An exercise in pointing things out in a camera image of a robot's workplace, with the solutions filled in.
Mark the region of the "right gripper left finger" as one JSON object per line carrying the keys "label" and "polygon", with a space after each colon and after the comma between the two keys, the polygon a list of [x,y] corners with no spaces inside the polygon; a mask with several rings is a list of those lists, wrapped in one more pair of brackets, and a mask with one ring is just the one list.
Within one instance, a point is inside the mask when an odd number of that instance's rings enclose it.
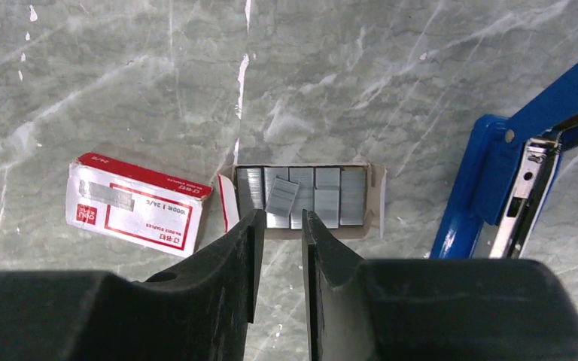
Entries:
{"label": "right gripper left finger", "polygon": [[128,281],[104,271],[0,271],[0,360],[241,360],[266,217]]}

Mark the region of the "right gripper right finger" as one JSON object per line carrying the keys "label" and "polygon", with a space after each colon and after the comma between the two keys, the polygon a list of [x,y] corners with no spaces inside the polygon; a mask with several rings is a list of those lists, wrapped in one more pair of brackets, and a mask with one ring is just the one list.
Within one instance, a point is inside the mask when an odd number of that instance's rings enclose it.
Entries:
{"label": "right gripper right finger", "polygon": [[578,312],[531,259],[365,259],[304,211],[313,360],[578,360]]}

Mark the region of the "cardboard staple tray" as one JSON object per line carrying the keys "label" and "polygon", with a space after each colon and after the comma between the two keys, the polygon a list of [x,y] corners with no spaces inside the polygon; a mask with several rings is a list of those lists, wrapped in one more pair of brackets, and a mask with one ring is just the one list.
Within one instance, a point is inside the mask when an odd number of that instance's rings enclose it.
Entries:
{"label": "cardboard staple tray", "polygon": [[[335,163],[324,163],[324,164],[293,164],[293,165],[305,165],[305,166],[360,166],[367,169],[367,202],[366,211],[364,218],[364,225],[362,226],[343,226],[338,229],[329,229],[336,237],[340,239],[362,239],[364,238],[371,228],[375,228],[382,232],[384,230],[385,223],[385,194],[386,194],[386,183],[387,183],[387,170],[385,167],[380,165],[374,165],[370,162],[359,162],[359,163],[347,163],[347,164],[335,164]],[[293,166],[293,165],[261,165],[261,166]],[[253,211],[250,210],[247,213],[240,213],[237,208],[236,200],[236,181],[235,181],[235,168],[239,166],[249,166],[249,165],[232,165],[228,168],[222,169],[217,174],[218,185],[217,189],[220,194],[222,214],[224,219],[224,228],[230,231],[242,218],[248,213]],[[263,212],[263,222],[266,225],[266,212]],[[289,229],[270,229],[266,225],[265,235],[270,239],[279,240],[297,240],[300,238],[300,233],[302,228],[298,230]]]}

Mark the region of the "red white staple box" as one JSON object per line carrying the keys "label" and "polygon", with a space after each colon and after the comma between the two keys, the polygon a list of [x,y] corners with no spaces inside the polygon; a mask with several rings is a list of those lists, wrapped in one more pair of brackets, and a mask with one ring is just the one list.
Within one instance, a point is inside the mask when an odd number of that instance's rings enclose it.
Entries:
{"label": "red white staple box", "polygon": [[187,258],[212,188],[100,153],[69,166],[67,223]]}

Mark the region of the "silver staple strip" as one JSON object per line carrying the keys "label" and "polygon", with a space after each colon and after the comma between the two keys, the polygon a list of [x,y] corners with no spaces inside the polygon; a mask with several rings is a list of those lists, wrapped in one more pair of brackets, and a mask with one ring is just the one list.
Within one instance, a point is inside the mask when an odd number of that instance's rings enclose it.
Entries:
{"label": "silver staple strip", "polygon": [[288,217],[292,211],[300,185],[276,177],[269,191],[266,212],[278,217]]}

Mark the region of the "blue stapler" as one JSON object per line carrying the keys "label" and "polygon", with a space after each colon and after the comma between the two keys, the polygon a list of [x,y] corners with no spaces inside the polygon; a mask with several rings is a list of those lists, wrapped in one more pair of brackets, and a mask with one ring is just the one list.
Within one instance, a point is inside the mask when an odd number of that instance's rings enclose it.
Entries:
{"label": "blue stapler", "polygon": [[522,255],[556,179],[578,147],[578,63],[511,117],[486,114],[470,133],[430,257],[473,256],[482,227],[497,227],[491,258]]}

